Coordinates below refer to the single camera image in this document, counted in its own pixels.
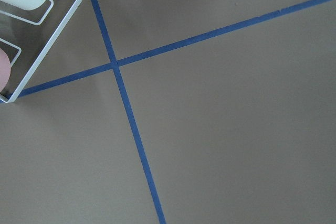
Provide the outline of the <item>pink cup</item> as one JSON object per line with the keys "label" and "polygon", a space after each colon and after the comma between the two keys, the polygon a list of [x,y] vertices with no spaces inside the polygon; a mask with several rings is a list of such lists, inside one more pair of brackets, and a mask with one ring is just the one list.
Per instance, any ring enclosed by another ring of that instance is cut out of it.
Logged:
{"label": "pink cup", "polygon": [[6,87],[11,75],[11,63],[8,55],[3,49],[0,49],[0,53],[0,90],[2,91]]}

